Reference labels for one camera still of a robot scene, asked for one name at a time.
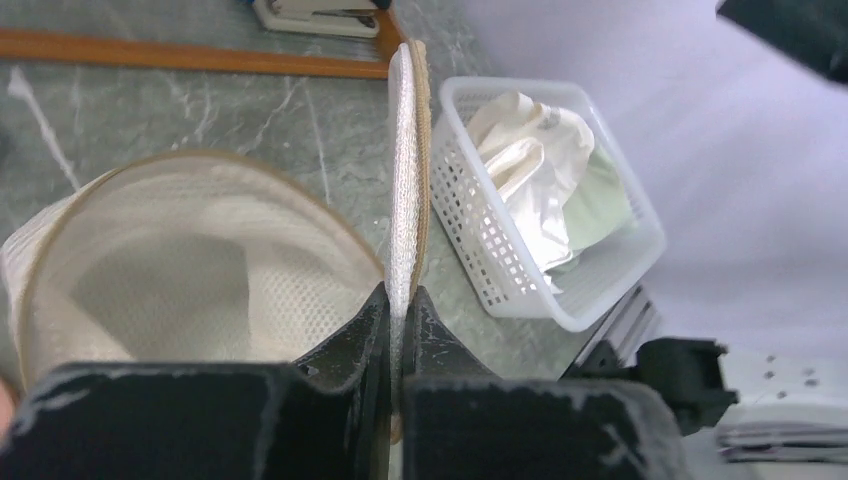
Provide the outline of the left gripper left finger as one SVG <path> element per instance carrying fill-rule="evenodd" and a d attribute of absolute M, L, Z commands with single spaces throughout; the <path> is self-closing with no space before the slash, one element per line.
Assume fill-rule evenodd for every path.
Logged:
<path fill-rule="evenodd" d="M 5 479 L 384 479 L 389 305 L 293 362 L 70 363 L 22 402 Z"/>

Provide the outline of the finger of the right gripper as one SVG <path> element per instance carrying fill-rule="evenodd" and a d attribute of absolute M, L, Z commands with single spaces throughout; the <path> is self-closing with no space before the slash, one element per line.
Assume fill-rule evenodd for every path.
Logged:
<path fill-rule="evenodd" d="M 845 0 L 725 0 L 717 15 L 820 77 L 847 84 Z"/>

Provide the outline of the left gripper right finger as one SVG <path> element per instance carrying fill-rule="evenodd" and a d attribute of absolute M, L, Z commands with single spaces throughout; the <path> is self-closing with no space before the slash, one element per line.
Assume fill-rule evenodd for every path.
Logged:
<path fill-rule="evenodd" d="M 672 412 L 619 379 L 503 379 L 441 321 L 425 289 L 408 310 L 404 479 L 687 479 Z"/>

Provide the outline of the beige mesh laundry bag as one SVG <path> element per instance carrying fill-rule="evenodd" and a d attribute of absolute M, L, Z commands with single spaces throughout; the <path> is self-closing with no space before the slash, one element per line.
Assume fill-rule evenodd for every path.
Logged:
<path fill-rule="evenodd" d="M 43 208 L 1 248 L 22 384 L 74 361 L 290 362 L 384 284 L 398 406 L 430 220 L 429 73 L 421 41 L 391 58 L 385 260 L 293 178 L 224 151 L 143 159 Z"/>

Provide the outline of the white satin bra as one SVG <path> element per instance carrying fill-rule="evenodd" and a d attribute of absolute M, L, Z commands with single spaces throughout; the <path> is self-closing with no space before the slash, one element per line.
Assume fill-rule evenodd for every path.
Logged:
<path fill-rule="evenodd" d="M 571 261 L 564 217 L 588 168 L 595 136 L 577 113 L 507 92 L 481 106 L 467 132 L 543 274 Z"/>

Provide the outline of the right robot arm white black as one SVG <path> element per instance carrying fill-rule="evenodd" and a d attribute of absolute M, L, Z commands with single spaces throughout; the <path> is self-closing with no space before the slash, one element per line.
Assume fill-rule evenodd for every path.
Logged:
<path fill-rule="evenodd" d="M 718 18 L 832 85 L 847 85 L 844 1 L 721 1 Z M 660 338 L 631 366 L 608 340 L 564 380 L 630 380 L 658 393 L 683 435 L 714 432 L 728 463 L 847 466 L 847 367 L 745 353 L 714 340 Z"/>

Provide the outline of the white bra in basket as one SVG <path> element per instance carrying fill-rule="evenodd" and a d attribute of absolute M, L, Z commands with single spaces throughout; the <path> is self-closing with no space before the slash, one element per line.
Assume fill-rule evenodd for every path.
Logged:
<path fill-rule="evenodd" d="M 550 262 L 548 270 L 565 269 L 586 249 L 631 222 L 633 211 L 616 163 L 602 146 L 592 151 L 587 169 L 563 207 L 568 252 L 563 260 Z"/>

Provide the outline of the white plastic basket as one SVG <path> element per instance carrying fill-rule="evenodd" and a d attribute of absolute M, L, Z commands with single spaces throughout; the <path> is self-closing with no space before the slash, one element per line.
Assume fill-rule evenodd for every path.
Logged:
<path fill-rule="evenodd" d="M 480 107 L 510 91 L 586 120 L 614 161 L 635 216 L 556 277 L 559 294 L 535 265 L 466 130 Z M 430 162 L 432 205 L 482 306 L 496 318 L 551 319 L 569 332 L 587 330 L 667 247 L 658 215 L 601 111 L 579 85 L 550 80 L 452 77 L 442 84 L 439 100 Z"/>

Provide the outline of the orange wooden shelf rack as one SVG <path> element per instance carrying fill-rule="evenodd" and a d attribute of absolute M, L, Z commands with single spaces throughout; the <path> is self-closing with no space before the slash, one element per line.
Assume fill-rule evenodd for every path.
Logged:
<path fill-rule="evenodd" d="M 349 60 L 208 46 L 79 36 L 3 28 L 1 58 L 33 62 L 239 74 L 385 80 L 389 61 L 406 41 L 392 10 L 378 11 L 373 41 L 378 59 Z"/>

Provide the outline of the beige stapler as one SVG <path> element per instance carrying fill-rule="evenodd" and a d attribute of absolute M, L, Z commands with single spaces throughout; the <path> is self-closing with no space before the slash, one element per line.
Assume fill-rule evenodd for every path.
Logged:
<path fill-rule="evenodd" d="M 299 34 L 374 39 L 380 31 L 374 1 L 271 1 L 251 2 L 268 30 Z"/>

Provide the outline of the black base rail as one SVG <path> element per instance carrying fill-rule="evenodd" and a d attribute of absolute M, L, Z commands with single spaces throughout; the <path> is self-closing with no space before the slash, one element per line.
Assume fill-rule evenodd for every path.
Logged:
<path fill-rule="evenodd" d="M 598 321 L 598 328 L 562 375 L 616 371 L 635 362 L 639 347 L 654 337 L 662 316 L 637 284 Z"/>

